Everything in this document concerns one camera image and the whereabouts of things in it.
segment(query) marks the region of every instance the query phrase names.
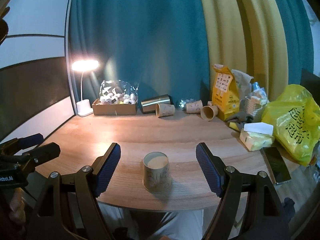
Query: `yellow curtain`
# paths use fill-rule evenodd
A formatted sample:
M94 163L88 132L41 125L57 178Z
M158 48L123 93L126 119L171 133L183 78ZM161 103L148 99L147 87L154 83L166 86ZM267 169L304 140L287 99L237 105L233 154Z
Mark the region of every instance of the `yellow curtain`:
M288 84L287 46L276 1L202 0L202 4L210 64L252 75L275 100Z

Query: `black phone screen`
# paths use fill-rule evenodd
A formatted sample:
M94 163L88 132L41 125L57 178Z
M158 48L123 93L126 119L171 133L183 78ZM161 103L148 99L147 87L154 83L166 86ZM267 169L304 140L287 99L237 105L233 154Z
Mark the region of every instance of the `black phone screen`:
M262 151L269 162L276 184L289 181L290 173L277 147L264 147Z

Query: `wooden tabletop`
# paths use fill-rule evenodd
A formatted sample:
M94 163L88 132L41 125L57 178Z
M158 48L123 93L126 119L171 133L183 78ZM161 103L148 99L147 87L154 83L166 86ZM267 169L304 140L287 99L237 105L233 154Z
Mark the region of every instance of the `wooden tabletop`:
M202 209L218 204L196 160L195 148L205 142L214 155L240 172L257 174L268 169L259 151L248 152L239 133L218 118L204 121L199 115L176 111L174 116L75 116L54 132L45 143L60 145L59 158L38 166L45 177L52 171L77 172L104 155L112 142L121 146L121 159L107 191L99 201L119 207L148 211ZM143 157L159 151L169 157L172 187L151 193L143 184ZM298 165L286 160L290 172Z

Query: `white pants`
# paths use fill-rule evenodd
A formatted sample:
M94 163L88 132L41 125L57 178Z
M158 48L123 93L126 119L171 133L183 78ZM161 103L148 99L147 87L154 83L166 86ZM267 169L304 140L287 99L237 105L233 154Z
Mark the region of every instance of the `white pants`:
M118 227L126 227L128 236L139 240L138 225L129 210L102 203L99 203L99 207L111 232ZM166 213L148 240L159 240L162 236L168 236L172 240L201 240L203 212L196 210Z

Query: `silver bolt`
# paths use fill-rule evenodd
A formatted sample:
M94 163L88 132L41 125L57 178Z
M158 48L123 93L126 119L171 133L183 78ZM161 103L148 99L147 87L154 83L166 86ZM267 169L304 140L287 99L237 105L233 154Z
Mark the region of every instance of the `silver bolt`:
M265 171L260 171L259 175L263 178L265 178L267 176L267 173Z
M50 174L50 177L54 179L54 178L56 178L58 175L59 175L59 173L57 173L56 171L54 171L54 172L52 172L52 173Z
M88 165L82 167L82 171L83 171L83 172L89 172L90 170L91 170L91 167L88 166Z
M232 167L232 166L227 166L226 170L227 170L228 172L234 172L234 171L235 171L235 168Z

